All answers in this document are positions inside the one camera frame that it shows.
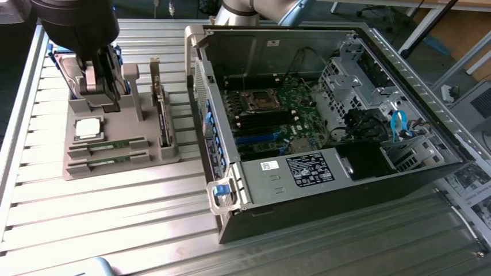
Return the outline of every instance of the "motherboard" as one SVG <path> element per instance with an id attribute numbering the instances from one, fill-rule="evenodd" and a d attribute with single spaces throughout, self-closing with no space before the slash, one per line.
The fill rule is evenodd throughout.
<path id="1" fill-rule="evenodd" d="M 303 79 L 286 77 L 275 88 L 225 90 L 222 98 L 242 160 L 319 150 L 326 124 Z"/>

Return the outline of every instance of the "barcode label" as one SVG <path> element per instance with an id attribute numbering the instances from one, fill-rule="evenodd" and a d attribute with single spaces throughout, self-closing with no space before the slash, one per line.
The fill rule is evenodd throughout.
<path id="1" fill-rule="evenodd" d="M 261 164 L 261 168 L 263 169 L 263 171 L 269 171 L 269 170 L 274 170 L 274 169 L 279 168 L 278 161 L 263 162 Z"/>

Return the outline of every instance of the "blue ram slot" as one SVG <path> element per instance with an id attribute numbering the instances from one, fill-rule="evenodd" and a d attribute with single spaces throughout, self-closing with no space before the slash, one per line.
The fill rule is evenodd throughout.
<path id="1" fill-rule="evenodd" d="M 267 135 L 258 135 L 258 136 L 249 136 L 237 138 L 237 144 L 247 144 L 247 143 L 258 143 L 258 142 L 267 142 L 267 141 L 277 141 L 278 134 L 267 134 Z"/>

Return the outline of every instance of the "aluminum profile table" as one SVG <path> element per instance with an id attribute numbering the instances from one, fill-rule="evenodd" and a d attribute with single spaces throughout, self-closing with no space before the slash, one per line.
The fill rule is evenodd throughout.
<path id="1" fill-rule="evenodd" d="M 410 197 L 218 244 L 185 76 L 185 34 L 199 20 L 121 20 L 126 63 L 150 92 L 159 57 L 183 161 L 66 182 L 69 88 L 38 27 L 0 162 L 0 275 L 78 275 L 103 256 L 118 275 L 489 275 L 491 258 L 431 187 Z"/>

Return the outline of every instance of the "green circuit board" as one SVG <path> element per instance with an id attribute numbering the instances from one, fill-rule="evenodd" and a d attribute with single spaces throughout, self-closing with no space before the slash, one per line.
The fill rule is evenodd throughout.
<path id="1" fill-rule="evenodd" d="M 239 103 L 237 100 L 235 108 L 229 112 L 230 122 L 234 121 L 235 115 L 242 112 L 245 114 L 249 109 L 249 101 L 245 99 L 245 93 L 253 93 L 265 89 L 231 91 L 229 93 L 237 94 L 241 98 Z M 295 143 L 298 139 L 309 140 L 309 144 L 313 150 L 318 150 L 323 147 L 327 141 L 327 133 L 323 119 L 317 110 L 314 100 L 311 97 L 311 91 L 309 86 L 301 79 L 287 77 L 281 87 L 269 89 L 270 93 L 274 93 L 279 100 L 278 111 L 295 110 L 299 119 L 290 124 L 273 126 L 271 133 L 277 133 L 278 138 L 275 141 L 254 142 L 238 144 L 241 153 L 246 152 L 265 152 L 279 150 L 281 155 L 295 153 Z M 230 97 L 225 97 L 226 105 L 231 106 Z M 238 126 L 231 123 L 233 131 L 238 130 Z"/>

